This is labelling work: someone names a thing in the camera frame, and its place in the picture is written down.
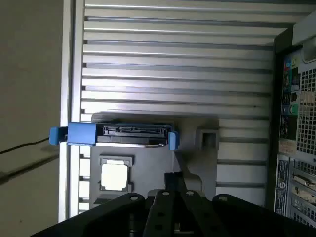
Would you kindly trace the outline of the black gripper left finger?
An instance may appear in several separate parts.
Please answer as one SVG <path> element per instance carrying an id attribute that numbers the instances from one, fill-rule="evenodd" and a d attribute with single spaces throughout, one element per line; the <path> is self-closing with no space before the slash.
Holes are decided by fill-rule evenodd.
<path id="1" fill-rule="evenodd" d="M 150 237 L 173 235 L 175 174 L 164 174 L 165 189 L 144 198 L 127 193 L 42 230 L 36 237 Z"/>

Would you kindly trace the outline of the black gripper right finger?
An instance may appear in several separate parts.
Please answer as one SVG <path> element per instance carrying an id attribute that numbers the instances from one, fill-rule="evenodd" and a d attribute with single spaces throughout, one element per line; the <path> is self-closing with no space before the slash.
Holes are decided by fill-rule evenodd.
<path id="1" fill-rule="evenodd" d="M 188 190 L 181 172 L 174 187 L 184 194 L 197 237 L 314 237 L 316 230 L 229 194 L 212 200 Z"/>

